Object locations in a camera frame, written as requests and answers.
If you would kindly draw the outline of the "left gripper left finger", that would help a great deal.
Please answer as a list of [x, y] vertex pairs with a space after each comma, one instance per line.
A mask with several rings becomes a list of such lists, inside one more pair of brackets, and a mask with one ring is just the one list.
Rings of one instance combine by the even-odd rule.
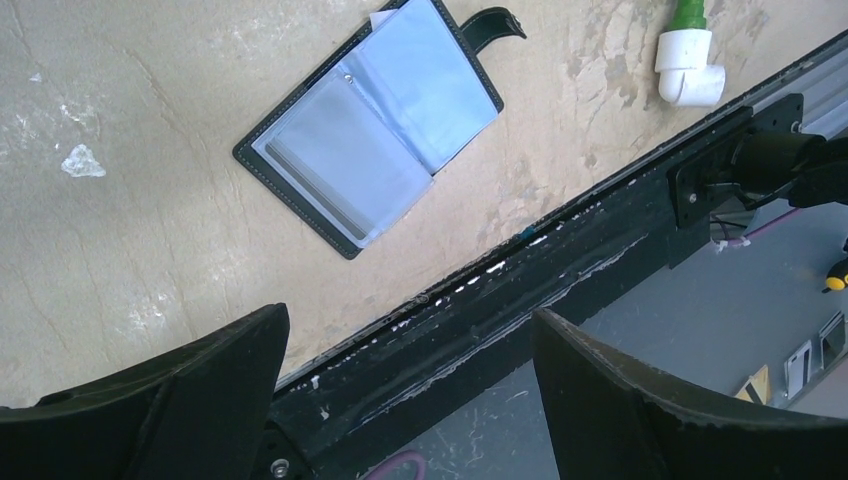
[[290, 319], [264, 306], [198, 340], [1, 411], [5, 479], [247, 479]]

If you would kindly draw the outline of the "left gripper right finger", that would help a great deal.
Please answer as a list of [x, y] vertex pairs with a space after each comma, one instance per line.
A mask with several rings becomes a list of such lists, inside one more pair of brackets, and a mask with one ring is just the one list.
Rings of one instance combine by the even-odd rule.
[[655, 368], [556, 313], [533, 365], [563, 479], [843, 479], [847, 423], [757, 405]]

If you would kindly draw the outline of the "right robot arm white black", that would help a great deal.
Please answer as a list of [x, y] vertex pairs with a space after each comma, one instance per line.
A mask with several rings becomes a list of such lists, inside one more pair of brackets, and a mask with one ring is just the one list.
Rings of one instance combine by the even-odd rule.
[[795, 208], [847, 203], [847, 139], [759, 132], [731, 158], [730, 180], [744, 194], [782, 198]]

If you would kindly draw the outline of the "black leather card holder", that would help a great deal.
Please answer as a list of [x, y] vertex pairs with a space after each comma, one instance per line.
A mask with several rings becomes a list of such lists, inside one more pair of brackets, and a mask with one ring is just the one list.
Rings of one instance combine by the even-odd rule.
[[500, 6], [458, 23], [440, 1], [391, 1], [240, 140], [233, 157], [353, 259], [501, 113], [478, 56], [524, 34]]

